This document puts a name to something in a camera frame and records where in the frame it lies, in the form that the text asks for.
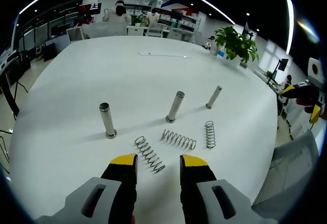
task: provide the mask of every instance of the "window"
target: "window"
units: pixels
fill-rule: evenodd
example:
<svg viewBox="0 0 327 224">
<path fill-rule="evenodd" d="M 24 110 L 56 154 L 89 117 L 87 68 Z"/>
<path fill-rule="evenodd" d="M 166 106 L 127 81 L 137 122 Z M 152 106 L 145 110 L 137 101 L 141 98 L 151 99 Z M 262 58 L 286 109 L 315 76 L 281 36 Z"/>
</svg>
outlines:
<svg viewBox="0 0 327 224">
<path fill-rule="evenodd" d="M 281 83 L 286 79 L 288 71 L 291 67 L 292 57 L 287 55 L 286 52 L 275 43 L 268 40 L 266 49 L 259 63 L 259 68 L 264 72 L 273 72 L 280 59 L 288 59 L 289 61 L 287 62 L 287 66 L 284 71 L 277 69 L 275 81 L 278 83 Z"/>
</svg>

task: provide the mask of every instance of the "storage box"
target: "storage box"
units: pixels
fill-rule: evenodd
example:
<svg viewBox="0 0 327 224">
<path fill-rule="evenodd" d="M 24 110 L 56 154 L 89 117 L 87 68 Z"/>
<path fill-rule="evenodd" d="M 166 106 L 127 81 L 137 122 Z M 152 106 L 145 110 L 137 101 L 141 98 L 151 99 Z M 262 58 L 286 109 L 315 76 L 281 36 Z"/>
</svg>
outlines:
<svg viewBox="0 0 327 224">
<path fill-rule="evenodd" d="M 142 14 L 142 10 L 135 10 L 135 15 L 140 16 Z"/>
</svg>

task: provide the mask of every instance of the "cable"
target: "cable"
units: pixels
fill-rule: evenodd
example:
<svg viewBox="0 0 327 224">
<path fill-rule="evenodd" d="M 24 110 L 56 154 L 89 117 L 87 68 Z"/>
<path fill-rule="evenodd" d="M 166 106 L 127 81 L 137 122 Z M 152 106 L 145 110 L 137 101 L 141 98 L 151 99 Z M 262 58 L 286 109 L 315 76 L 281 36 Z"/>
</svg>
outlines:
<svg viewBox="0 0 327 224">
<path fill-rule="evenodd" d="M 9 171 L 2 165 L 2 163 L 0 163 L 0 166 L 8 173 L 8 174 L 10 174 L 9 173 Z"/>
<path fill-rule="evenodd" d="M 1 150 L 2 150 L 2 152 L 3 152 L 3 154 L 4 154 L 4 156 L 5 156 L 5 158 L 6 158 L 6 160 L 7 160 L 7 162 L 9 163 L 9 162 L 10 162 L 10 159 L 9 159 L 9 155 L 8 155 L 8 153 L 7 153 L 7 148 L 6 148 L 5 140 L 4 140 L 4 138 L 3 138 L 2 136 L 0 136 L 0 138 L 2 139 L 2 142 L 4 143 L 4 148 L 5 148 L 5 150 L 2 148 L 1 144 L 0 144 L 0 148 L 1 148 Z"/>
</svg>

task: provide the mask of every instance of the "desk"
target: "desk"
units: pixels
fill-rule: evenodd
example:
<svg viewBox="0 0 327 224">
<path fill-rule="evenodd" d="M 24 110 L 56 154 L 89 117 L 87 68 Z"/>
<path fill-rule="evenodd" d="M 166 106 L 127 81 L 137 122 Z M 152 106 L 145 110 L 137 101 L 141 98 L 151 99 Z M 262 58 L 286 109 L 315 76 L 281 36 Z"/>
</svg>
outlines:
<svg viewBox="0 0 327 224">
<path fill-rule="evenodd" d="M 146 26 L 127 26 L 127 30 L 128 29 L 140 29 L 140 30 L 143 30 L 143 32 L 144 32 L 144 31 L 148 30 L 148 27 L 146 27 Z M 179 30 L 182 31 L 184 34 L 187 34 L 187 35 L 193 34 L 193 32 L 191 32 L 191 31 L 186 31 L 186 30 L 182 30 L 182 29 L 179 29 Z M 163 30 L 163 32 L 162 32 L 163 38 L 167 38 L 169 32 L 170 32 L 170 30 L 167 30 L 167 29 Z"/>
<path fill-rule="evenodd" d="M 139 52 L 188 56 L 141 56 Z M 223 87 L 213 108 L 205 104 Z M 176 121 L 168 114 L 185 92 Z M 117 137 L 105 136 L 99 112 L 110 104 Z M 184 223 L 179 156 L 188 151 L 160 140 L 164 129 L 197 140 L 190 155 L 206 160 L 254 202 L 275 145 L 275 93 L 251 71 L 230 69 L 203 47 L 171 39 L 113 36 L 73 42 L 42 72 L 15 123 L 10 148 L 11 187 L 33 218 L 53 215 L 65 198 L 113 158 L 138 153 L 145 136 L 166 165 L 153 174 L 138 161 L 137 223 Z M 204 124 L 215 123 L 217 146 L 205 149 Z"/>
</svg>

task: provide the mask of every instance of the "mesh chair back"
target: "mesh chair back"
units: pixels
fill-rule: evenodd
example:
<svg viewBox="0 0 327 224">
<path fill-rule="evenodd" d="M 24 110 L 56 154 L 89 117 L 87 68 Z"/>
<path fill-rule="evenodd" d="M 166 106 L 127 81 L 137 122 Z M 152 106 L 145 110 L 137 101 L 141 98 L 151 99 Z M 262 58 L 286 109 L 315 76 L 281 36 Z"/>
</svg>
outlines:
<svg viewBox="0 0 327 224">
<path fill-rule="evenodd" d="M 90 38 L 106 36 L 127 36 L 126 23 L 99 22 L 89 27 Z"/>
<path fill-rule="evenodd" d="M 147 31 L 147 36 L 162 37 L 165 24 L 150 23 Z"/>
<path fill-rule="evenodd" d="M 70 42 L 84 40 L 84 35 L 81 26 L 67 29 L 67 35 L 69 37 Z"/>
<path fill-rule="evenodd" d="M 301 196 L 318 158 L 311 131 L 276 148 L 252 209 L 263 218 L 281 220 Z"/>
</svg>

